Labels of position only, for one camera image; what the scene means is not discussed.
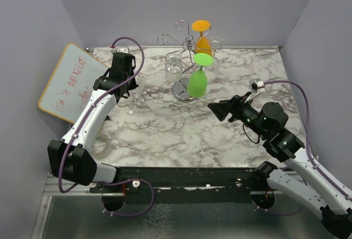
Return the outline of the green plastic wine glass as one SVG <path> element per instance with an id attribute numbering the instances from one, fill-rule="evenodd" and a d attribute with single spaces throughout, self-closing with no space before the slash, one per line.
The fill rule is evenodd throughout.
<path id="1" fill-rule="evenodd" d="M 207 89 L 207 75 L 203 68 L 213 64 L 213 58 L 206 53 L 196 53 L 194 62 L 199 66 L 199 70 L 193 72 L 189 78 L 186 91 L 189 95 L 195 98 L 203 97 Z"/>

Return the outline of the clear wine glass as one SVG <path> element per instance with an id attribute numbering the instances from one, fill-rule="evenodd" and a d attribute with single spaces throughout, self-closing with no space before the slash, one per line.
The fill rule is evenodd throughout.
<path id="1" fill-rule="evenodd" d="M 220 62 L 219 59 L 216 57 L 216 53 L 221 51 L 224 45 L 224 39 L 221 37 L 210 37 L 210 46 L 212 48 L 212 57 L 213 57 L 213 64 L 212 72 L 214 75 L 218 75 L 220 70 Z"/>
<path id="2" fill-rule="evenodd" d="M 183 71 L 182 59 L 180 55 L 171 53 L 166 56 L 165 77 L 169 82 L 180 80 Z"/>
<path id="3" fill-rule="evenodd" d="M 129 97 L 129 102 L 128 105 L 125 107 L 125 111 L 129 115 L 133 115 L 138 112 L 138 101 L 139 98 L 142 95 L 143 89 L 144 89 L 144 77 L 142 75 L 138 75 L 136 78 L 136 84 L 137 88 L 132 90 L 130 97 Z"/>

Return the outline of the orange plastic wine glass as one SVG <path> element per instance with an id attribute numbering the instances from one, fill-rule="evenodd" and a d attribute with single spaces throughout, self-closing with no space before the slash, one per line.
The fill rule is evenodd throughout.
<path id="1" fill-rule="evenodd" d="M 196 53 L 205 53 L 212 56 L 212 48 L 210 43 L 206 37 L 206 35 L 211 31 L 211 24 L 207 20 L 197 20 L 193 22 L 191 28 L 199 32 L 200 37 L 196 41 L 195 44 L 195 52 Z"/>

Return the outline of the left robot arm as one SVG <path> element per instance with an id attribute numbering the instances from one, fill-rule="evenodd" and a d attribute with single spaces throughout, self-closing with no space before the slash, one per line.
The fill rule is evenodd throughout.
<path id="1" fill-rule="evenodd" d="M 72 128 L 61 140 L 52 140 L 48 157 L 52 175 L 87 186 L 102 182 L 109 192 L 121 187 L 121 178 L 115 167 L 96 162 L 91 151 L 95 138 L 110 111 L 129 91 L 138 87 L 134 78 L 135 57 L 116 52 L 111 67 L 93 85 L 88 104 Z"/>

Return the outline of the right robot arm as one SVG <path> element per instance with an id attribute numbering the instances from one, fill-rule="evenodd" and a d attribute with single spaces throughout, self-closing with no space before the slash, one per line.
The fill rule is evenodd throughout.
<path id="1" fill-rule="evenodd" d="M 277 102 L 267 102 L 260 111 L 247 101 L 248 95 L 210 103 L 208 107 L 219 121 L 241 121 L 263 140 L 263 147 L 272 157 L 294 170 L 306 184 L 284 173 L 275 165 L 264 162 L 252 177 L 258 190 L 270 187 L 295 199 L 314 213 L 327 231 L 337 238 L 351 236 L 351 189 L 334 177 L 307 146 L 285 128 L 288 116 Z"/>

